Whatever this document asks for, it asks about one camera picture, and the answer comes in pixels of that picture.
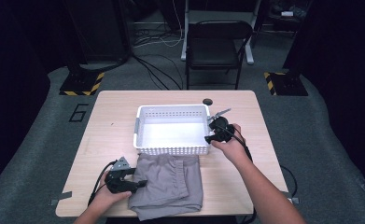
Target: small black object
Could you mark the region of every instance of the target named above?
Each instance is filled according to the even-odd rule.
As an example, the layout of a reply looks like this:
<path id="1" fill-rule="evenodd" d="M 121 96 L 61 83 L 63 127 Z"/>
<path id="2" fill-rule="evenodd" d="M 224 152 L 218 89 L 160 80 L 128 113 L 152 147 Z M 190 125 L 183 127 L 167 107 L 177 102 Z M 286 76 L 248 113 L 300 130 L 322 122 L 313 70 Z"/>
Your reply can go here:
<path id="1" fill-rule="evenodd" d="M 141 180 L 138 183 L 124 180 L 126 175 L 133 175 L 135 168 L 127 170 L 109 171 L 105 178 L 106 186 L 112 193 L 119 193 L 124 191 L 131 191 L 136 193 L 139 188 L 147 185 L 147 180 Z"/>
<path id="2" fill-rule="evenodd" d="M 214 102 L 211 99 L 205 98 L 203 99 L 203 104 L 205 105 L 212 105 Z"/>
<path id="3" fill-rule="evenodd" d="M 209 128 L 214 131 L 214 135 L 205 136 L 205 141 L 210 144 L 212 140 L 216 140 L 219 142 L 226 141 L 232 139 L 234 135 L 234 127 L 229 124 L 229 122 L 223 118 L 219 117 L 217 119 L 214 119 L 210 124 Z"/>

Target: folded fabric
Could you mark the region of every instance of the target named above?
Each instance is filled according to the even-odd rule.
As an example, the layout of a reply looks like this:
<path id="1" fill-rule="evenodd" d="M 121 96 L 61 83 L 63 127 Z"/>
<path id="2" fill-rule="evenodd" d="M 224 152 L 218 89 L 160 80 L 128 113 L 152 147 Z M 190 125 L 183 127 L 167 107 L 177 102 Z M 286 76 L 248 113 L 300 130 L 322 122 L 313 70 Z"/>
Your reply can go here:
<path id="1" fill-rule="evenodd" d="M 129 198 L 129 208 L 143 221 L 197 212 L 203 206 L 199 157 L 141 154 L 133 181 L 147 185 Z"/>

